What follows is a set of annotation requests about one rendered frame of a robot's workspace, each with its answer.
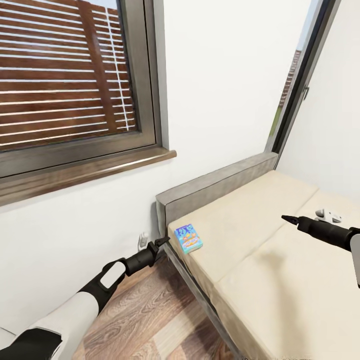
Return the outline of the board game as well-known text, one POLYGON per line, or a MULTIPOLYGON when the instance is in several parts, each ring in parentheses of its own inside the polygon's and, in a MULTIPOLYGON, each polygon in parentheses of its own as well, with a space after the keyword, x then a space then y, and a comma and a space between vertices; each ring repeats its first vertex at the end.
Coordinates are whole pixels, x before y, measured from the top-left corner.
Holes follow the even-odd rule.
POLYGON ((203 241, 191 223, 175 229, 174 234, 184 254, 188 254, 203 247, 203 241))

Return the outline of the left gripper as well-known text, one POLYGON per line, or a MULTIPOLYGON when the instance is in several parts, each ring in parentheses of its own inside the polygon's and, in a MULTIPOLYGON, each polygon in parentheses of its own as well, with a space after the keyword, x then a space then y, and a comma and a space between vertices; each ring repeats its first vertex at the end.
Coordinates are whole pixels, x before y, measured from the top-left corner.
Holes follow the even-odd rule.
POLYGON ((139 264, 139 270, 144 269, 146 266, 149 266, 151 268, 154 263, 157 262, 165 254, 164 251, 158 253, 159 247, 168 242, 169 240, 170 237, 164 237, 157 239, 154 243, 150 241, 144 250, 141 250, 139 253, 134 254, 139 264))

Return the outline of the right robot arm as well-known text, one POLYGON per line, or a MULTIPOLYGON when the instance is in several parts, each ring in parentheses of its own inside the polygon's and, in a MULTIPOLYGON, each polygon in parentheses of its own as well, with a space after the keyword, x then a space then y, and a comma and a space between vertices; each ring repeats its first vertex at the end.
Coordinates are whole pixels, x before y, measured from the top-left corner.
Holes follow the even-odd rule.
POLYGON ((352 258, 356 273, 358 288, 360 288, 360 228, 343 228, 332 223, 342 223, 342 216, 329 209, 321 209, 315 212, 315 220, 306 216, 282 215, 281 218, 297 229, 311 235, 313 238, 328 244, 352 251, 352 258))

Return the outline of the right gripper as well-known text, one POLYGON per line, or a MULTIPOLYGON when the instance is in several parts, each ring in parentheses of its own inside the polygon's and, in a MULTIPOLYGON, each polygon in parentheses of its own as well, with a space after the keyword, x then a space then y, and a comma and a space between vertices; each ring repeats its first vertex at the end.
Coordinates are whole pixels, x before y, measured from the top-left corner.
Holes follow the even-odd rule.
POLYGON ((320 220, 313 220, 306 216, 296 217, 290 215, 282 215, 281 218, 293 225, 298 225, 298 230, 311 235, 313 238, 319 239, 328 244, 332 244, 330 241, 330 233, 334 228, 337 227, 337 225, 333 225, 331 223, 320 220))

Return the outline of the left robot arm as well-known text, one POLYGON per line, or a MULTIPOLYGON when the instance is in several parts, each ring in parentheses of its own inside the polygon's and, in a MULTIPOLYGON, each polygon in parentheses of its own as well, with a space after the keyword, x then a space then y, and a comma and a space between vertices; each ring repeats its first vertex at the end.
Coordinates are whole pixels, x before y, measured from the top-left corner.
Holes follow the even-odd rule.
POLYGON ((74 296, 24 329, 0 350, 0 360, 71 360, 125 275, 130 277, 146 266, 151 268, 165 254, 158 253, 159 247, 170 237, 150 241, 146 246, 148 235, 148 232, 139 235, 139 253, 106 265, 74 296))

